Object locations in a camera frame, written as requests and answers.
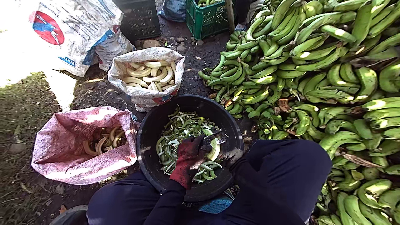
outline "red logo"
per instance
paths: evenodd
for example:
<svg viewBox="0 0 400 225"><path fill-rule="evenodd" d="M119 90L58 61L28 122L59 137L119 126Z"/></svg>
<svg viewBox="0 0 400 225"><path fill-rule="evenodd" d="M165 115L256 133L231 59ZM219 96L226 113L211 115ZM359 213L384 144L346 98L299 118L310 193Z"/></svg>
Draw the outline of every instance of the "red logo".
<svg viewBox="0 0 400 225"><path fill-rule="evenodd" d="M153 101L157 104L164 104L168 102L172 97L174 97L178 92L178 89L175 89L171 94L168 94L166 96L160 97L160 98L153 98Z"/></svg>
<svg viewBox="0 0 400 225"><path fill-rule="evenodd" d="M46 13L36 11L33 20L33 30L43 40L50 44L61 45L64 43L64 34L57 22Z"/></svg>

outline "black plastic tub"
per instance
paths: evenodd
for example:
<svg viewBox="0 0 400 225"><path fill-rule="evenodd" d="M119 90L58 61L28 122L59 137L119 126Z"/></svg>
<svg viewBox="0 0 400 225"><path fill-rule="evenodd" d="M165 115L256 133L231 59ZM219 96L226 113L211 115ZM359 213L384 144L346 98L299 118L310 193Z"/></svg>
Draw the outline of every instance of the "black plastic tub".
<svg viewBox="0 0 400 225"><path fill-rule="evenodd" d="M156 143L160 138L164 125L169 122L168 115L172 114L177 105L181 112L197 112L204 118L209 118L229 137L221 144L221 152L234 148L244 149L243 138L235 119L215 101L198 95L184 94L173 97L169 102L152 109L143 119L136 139L136 152L140 169L159 191L165 191L169 176L160 168L156 153ZM226 168L215 171L217 177L204 183L193 183L192 189L185 195L187 202L204 201L224 192L233 182L231 173Z"/></svg>

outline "grass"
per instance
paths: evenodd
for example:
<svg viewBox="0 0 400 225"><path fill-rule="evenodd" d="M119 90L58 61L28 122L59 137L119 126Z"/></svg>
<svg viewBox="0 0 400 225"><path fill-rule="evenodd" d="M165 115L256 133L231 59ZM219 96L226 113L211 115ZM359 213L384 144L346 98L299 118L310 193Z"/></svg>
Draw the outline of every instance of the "grass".
<svg viewBox="0 0 400 225"><path fill-rule="evenodd" d="M34 182L30 166L36 133L60 108L43 73L0 88L0 224L33 224L52 190ZM12 153L12 143L26 150Z"/></svg>

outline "blue shoe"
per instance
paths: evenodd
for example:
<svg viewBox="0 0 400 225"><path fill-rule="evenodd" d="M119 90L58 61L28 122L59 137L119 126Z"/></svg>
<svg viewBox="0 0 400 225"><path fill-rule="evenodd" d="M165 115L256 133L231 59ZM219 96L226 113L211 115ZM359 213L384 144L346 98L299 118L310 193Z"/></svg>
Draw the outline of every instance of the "blue shoe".
<svg viewBox="0 0 400 225"><path fill-rule="evenodd" d="M206 204L202 205L198 210L205 213L218 214L224 211L232 203L232 199L222 196L218 199L213 199Z"/></svg>

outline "red glove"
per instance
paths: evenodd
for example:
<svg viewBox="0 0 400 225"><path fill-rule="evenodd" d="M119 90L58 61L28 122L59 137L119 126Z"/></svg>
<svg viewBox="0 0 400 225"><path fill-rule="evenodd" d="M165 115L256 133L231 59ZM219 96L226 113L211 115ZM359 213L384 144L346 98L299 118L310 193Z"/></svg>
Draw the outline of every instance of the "red glove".
<svg viewBox="0 0 400 225"><path fill-rule="evenodd" d="M204 162L205 154L212 149L211 145L201 146L204 137L205 135L188 137L178 146L178 161L170 180L180 183L186 190L190 190L196 169Z"/></svg>

